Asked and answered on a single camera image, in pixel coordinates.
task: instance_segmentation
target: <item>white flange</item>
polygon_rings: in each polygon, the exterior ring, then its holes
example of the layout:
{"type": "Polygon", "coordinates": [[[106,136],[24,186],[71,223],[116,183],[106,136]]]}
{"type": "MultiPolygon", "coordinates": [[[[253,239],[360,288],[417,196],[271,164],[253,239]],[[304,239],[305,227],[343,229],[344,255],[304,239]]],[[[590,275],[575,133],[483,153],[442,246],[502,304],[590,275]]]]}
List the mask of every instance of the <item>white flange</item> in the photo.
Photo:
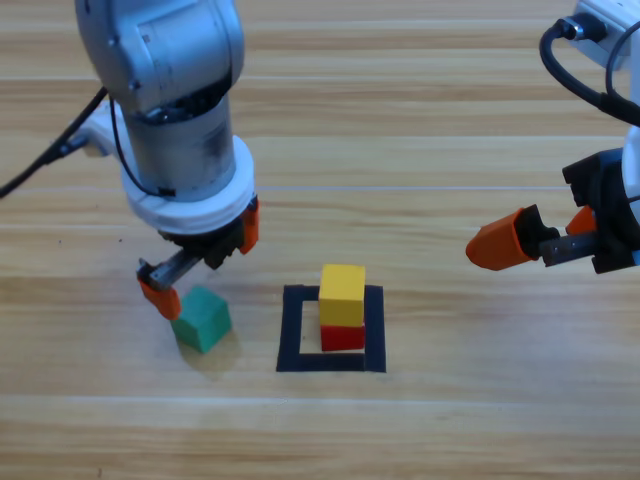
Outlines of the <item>white flange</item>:
{"type": "Polygon", "coordinates": [[[249,147],[233,138],[236,173],[222,191],[198,202],[175,202],[143,193],[124,172],[122,182],[131,210],[156,230],[198,235],[229,225],[244,213],[255,195],[253,157],[249,147]]]}
{"type": "MultiPolygon", "coordinates": [[[[119,106],[116,106],[116,121],[125,159],[137,175],[133,149],[119,106]]],[[[78,133],[87,135],[90,146],[97,147],[100,155],[118,156],[108,103],[103,103],[78,133]]],[[[254,165],[249,147],[238,137],[233,138],[233,147],[236,172],[229,185],[211,198],[197,202],[176,202],[147,195],[135,186],[122,168],[122,182],[131,209],[154,229],[176,235],[199,235],[229,225],[242,215],[255,195],[254,165]]]]}

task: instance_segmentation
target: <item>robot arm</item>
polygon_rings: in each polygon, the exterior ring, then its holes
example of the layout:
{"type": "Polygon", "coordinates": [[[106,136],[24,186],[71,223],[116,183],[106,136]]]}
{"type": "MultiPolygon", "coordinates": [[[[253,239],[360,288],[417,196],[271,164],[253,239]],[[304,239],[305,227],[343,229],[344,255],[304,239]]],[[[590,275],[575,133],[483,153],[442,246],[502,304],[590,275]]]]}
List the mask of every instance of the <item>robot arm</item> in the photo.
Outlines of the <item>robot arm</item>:
{"type": "Polygon", "coordinates": [[[542,258],[554,266],[592,257],[596,273],[640,264],[640,2],[581,0],[574,15],[559,20],[543,36],[540,51],[549,73],[601,111],[632,125],[624,148],[599,152],[563,169],[582,210],[566,236],[542,223],[535,205],[483,227],[467,247],[478,266],[503,270],[542,258]],[[599,93],[567,72],[551,43],[566,38],[606,68],[607,91],[599,93]],[[613,88],[613,71],[631,68],[631,100],[613,88]]]}
{"type": "Polygon", "coordinates": [[[85,49],[110,103],[78,131],[122,162],[131,209],[180,250],[138,269],[145,296],[180,313],[172,285],[257,242],[254,166],[232,135],[229,91],[244,61],[233,0],[76,0],[85,49]]]}

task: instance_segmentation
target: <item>orange gripper pad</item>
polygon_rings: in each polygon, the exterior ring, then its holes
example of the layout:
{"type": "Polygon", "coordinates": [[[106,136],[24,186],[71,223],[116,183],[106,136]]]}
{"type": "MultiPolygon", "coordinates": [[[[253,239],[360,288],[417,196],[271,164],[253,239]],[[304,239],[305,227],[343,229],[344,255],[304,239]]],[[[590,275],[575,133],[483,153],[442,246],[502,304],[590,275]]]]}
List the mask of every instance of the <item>orange gripper pad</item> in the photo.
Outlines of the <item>orange gripper pad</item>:
{"type": "Polygon", "coordinates": [[[488,270],[504,270],[532,260],[522,251],[515,221],[522,213],[517,212],[480,229],[469,245],[467,257],[474,264],[488,270]]]}
{"type": "Polygon", "coordinates": [[[146,299],[158,309],[164,318],[172,322],[180,318],[182,304],[180,303],[178,292],[176,292],[175,289],[170,288],[163,292],[157,292],[143,281],[138,280],[138,282],[140,282],[142,293],[144,293],[146,299]]]}
{"type": "Polygon", "coordinates": [[[567,225],[569,235],[580,235],[581,233],[595,232],[598,229],[596,218],[593,216],[591,207],[582,207],[571,223],[567,225]]]}
{"type": "Polygon", "coordinates": [[[242,217],[244,221],[244,245],[239,249],[246,255],[256,246],[260,239],[260,201],[257,201],[256,210],[246,211],[242,217]]]}

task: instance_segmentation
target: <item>black square outline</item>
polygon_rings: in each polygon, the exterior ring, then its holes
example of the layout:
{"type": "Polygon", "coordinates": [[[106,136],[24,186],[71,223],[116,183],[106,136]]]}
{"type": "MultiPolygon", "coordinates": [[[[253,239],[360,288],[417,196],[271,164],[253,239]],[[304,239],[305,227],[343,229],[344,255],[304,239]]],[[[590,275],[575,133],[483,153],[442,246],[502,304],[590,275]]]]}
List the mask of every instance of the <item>black square outline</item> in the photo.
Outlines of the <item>black square outline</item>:
{"type": "Polygon", "coordinates": [[[287,285],[284,287],[282,329],[278,372],[375,372],[386,373],[384,337],[384,291],[382,287],[365,288],[364,353],[300,353],[302,304],[317,302],[320,287],[287,285]]]}

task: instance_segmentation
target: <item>wood grain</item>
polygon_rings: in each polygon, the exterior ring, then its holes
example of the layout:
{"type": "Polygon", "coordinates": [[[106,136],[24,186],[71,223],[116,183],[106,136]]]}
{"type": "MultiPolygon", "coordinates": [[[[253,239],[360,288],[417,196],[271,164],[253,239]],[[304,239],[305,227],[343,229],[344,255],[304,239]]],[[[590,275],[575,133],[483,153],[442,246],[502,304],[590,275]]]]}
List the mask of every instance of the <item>wood grain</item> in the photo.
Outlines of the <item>wood grain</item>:
{"type": "MultiPolygon", "coordinates": [[[[0,478],[640,478],[637,272],[496,274],[464,254],[520,206],[566,225],[562,167],[623,142],[538,59],[572,2],[238,6],[232,108],[262,239],[179,284],[225,297],[233,334],[199,356],[144,301],[138,258],[174,250],[131,214],[113,159],[38,173],[0,209],[0,478]],[[329,262],[385,287],[387,374],[275,372],[283,285],[329,262]]],[[[0,4],[2,178],[98,88],[75,28],[67,0],[0,4]]]]}

